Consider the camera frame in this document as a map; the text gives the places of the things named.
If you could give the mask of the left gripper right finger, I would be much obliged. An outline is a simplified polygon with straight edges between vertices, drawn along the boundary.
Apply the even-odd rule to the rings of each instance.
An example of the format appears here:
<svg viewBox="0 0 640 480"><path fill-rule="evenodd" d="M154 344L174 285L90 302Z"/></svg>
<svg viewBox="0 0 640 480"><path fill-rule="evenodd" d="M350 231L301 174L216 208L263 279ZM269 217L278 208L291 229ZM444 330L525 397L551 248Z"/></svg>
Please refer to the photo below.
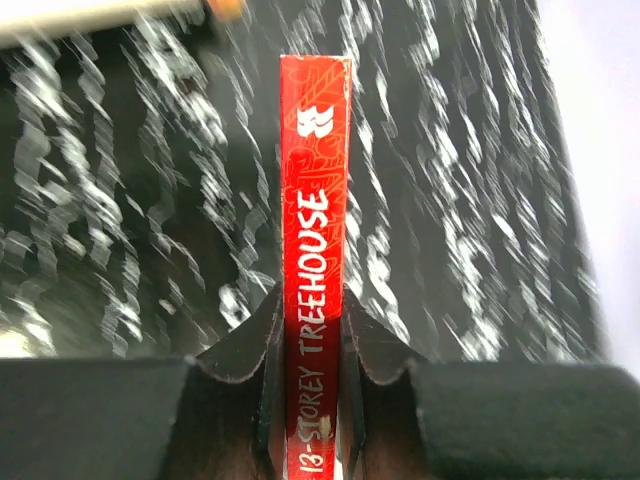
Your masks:
<svg viewBox="0 0 640 480"><path fill-rule="evenodd" d="M635 479L639 384L602 364L433 363L346 293L348 479Z"/></svg>

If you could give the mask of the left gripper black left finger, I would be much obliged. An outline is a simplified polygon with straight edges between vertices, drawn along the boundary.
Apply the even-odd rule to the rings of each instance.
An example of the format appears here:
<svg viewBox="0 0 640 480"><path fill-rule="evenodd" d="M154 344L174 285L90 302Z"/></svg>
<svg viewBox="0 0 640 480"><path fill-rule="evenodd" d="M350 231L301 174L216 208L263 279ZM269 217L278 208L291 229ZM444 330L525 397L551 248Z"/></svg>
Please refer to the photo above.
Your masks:
<svg viewBox="0 0 640 480"><path fill-rule="evenodd" d="M280 287L197 357L1 363L5 479L278 479L283 462Z"/></svg>

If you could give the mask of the red puzzle book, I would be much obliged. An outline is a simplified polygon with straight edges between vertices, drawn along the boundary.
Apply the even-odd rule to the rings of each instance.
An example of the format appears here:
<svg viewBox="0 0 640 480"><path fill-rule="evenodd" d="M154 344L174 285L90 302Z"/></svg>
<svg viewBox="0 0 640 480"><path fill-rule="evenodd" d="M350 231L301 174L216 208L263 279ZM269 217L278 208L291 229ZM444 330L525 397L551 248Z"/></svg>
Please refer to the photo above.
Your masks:
<svg viewBox="0 0 640 480"><path fill-rule="evenodd" d="M280 58L289 479L334 476L351 92L346 57Z"/></svg>

